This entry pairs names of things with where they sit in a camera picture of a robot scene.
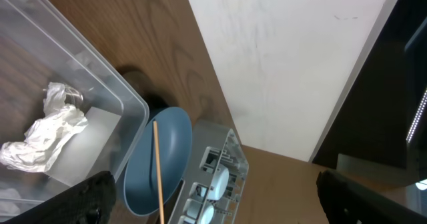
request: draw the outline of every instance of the plastic bin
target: plastic bin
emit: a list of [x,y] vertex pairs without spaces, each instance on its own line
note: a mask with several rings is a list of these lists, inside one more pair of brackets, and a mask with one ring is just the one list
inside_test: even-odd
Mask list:
[[[0,67],[1,144],[23,141],[44,117],[43,89],[50,81],[66,83],[83,95],[83,112],[96,107],[119,115],[87,175],[108,170],[119,177],[147,123],[147,104],[47,0],[0,0]],[[0,203],[12,202],[22,213],[69,187],[0,164],[0,190],[8,188],[20,198],[2,196]],[[14,215],[0,213],[0,221]]]

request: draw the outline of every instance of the dish rack tray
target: dish rack tray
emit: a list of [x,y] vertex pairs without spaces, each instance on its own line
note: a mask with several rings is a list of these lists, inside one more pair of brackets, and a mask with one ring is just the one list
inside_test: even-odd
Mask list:
[[[221,199],[210,201],[207,196],[214,188],[211,182],[220,163],[228,168],[229,181]],[[233,129],[208,121],[198,121],[193,128],[191,157],[169,223],[199,223],[201,210],[204,210],[206,203],[211,203],[215,209],[212,224],[233,223],[248,171],[248,161]],[[207,188],[207,191],[204,197],[196,199],[195,193],[200,187]],[[201,203],[196,218],[187,214],[190,203],[194,201]]]

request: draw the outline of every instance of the white wall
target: white wall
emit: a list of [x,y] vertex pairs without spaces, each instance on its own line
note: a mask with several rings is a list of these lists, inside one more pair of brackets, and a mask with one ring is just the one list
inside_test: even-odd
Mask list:
[[244,145],[308,161],[385,0],[189,0]]

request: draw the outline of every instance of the wooden stick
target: wooden stick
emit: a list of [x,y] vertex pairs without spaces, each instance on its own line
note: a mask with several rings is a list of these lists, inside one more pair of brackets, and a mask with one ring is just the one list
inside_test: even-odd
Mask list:
[[160,154],[159,154],[159,135],[157,132],[157,121],[153,121],[154,129],[154,145],[155,145],[155,164],[157,167],[157,188],[159,189],[159,210],[160,223],[165,224],[165,214],[163,212],[163,191],[161,190],[161,169],[160,169]]

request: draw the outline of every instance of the blue plate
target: blue plate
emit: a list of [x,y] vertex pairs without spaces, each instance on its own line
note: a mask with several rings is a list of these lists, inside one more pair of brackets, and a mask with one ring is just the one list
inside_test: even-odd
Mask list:
[[175,192],[191,154],[192,128],[188,114],[179,107],[157,112],[144,129],[125,171],[117,180],[117,192],[127,208],[137,216],[159,209],[153,120],[159,131],[159,154],[164,203]]

